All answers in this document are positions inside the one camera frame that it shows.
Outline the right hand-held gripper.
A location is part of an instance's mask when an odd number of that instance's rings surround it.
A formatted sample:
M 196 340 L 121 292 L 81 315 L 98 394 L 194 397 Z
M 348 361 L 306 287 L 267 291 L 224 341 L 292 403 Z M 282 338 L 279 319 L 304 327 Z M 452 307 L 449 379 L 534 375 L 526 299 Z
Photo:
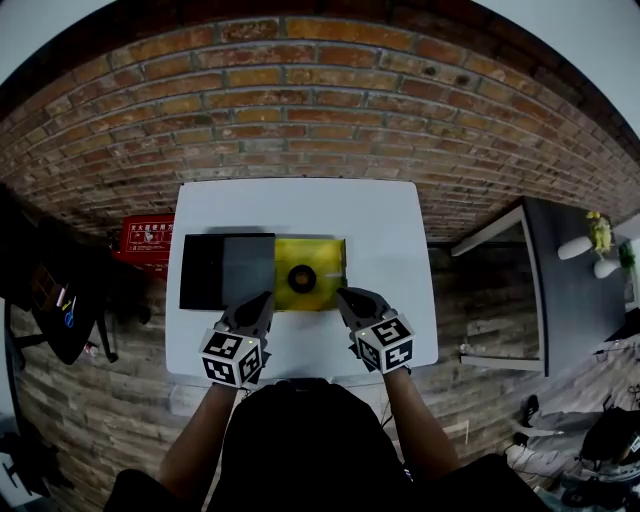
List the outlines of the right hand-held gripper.
M 369 372 L 387 374 L 412 361 L 414 330 L 381 295 L 356 287 L 338 288 L 336 305 L 349 330 L 349 349 Z

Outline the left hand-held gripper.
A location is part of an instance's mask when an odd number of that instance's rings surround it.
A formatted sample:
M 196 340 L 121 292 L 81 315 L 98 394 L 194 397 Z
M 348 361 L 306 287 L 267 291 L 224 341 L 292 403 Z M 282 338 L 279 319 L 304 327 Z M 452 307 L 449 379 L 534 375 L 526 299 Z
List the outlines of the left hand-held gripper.
M 235 389 L 258 384 L 271 356 L 266 347 L 273 313 L 273 294 L 265 291 L 227 308 L 205 331 L 199 356 L 210 381 Z

